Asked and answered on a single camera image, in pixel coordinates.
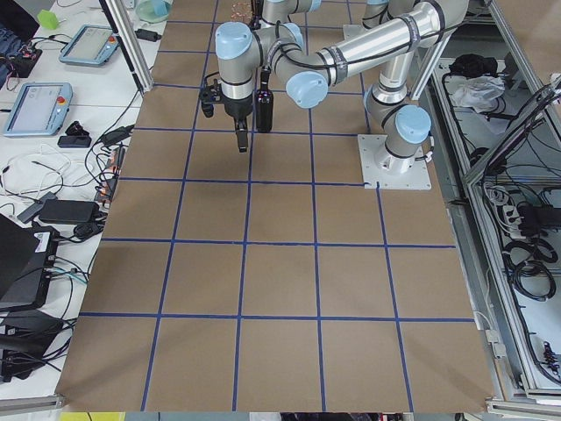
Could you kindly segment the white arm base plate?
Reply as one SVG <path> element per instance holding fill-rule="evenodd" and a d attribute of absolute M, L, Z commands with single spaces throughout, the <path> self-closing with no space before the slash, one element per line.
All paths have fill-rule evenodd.
<path fill-rule="evenodd" d="M 369 45 L 371 43 L 370 33 L 371 29 L 365 28 L 363 25 L 344 25 L 343 44 L 347 48 L 354 48 L 357 46 Z"/>
<path fill-rule="evenodd" d="M 419 146 L 415 155 L 396 158 L 386 149 L 387 135 L 360 134 L 359 156 L 366 189 L 430 190 L 428 164 Z"/>

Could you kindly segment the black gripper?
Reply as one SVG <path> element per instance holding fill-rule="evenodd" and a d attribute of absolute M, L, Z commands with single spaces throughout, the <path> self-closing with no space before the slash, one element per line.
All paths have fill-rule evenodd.
<path fill-rule="evenodd" d="M 238 150 L 240 153 L 246 153 L 249 146 L 246 118 L 253 111 L 253 98 L 252 96 L 247 96 L 243 99 L 226 97 L 224 99 L 224 109 L 229 116 L 234 118 Z"/>

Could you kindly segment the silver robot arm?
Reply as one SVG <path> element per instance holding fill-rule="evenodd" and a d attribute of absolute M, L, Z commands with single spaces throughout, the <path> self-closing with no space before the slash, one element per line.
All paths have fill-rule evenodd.
<path fill-rule="evenodd" d="M 264 0 L 252 2 L 252 24 L 274 25 L 287 23 L 293 14 L 316 11 L 321 0 Z"/>
<path fill-rule="evenodd" d="M 385 64 L 365 105 L 372 116 L 381 117 L 405 98 L 415 50 L 448 39 L 468 8 L 466 1 L 369 1 L 357 35 L 306 54 L 300 28 L 289 18 L 316 11 L 320 5 L 318 1 L 265 1 L 257 16 L 258 29 L 243 22 L 218 26 L 215 50 L 220 79 L 212 100 L 233 118 L 240 152 L 249 147 L 247 118 L 257 108 L 253 103 L 257 68 L 275 74 L 296 105 L 311 109 L 324 100 L 329 87 Z"/>

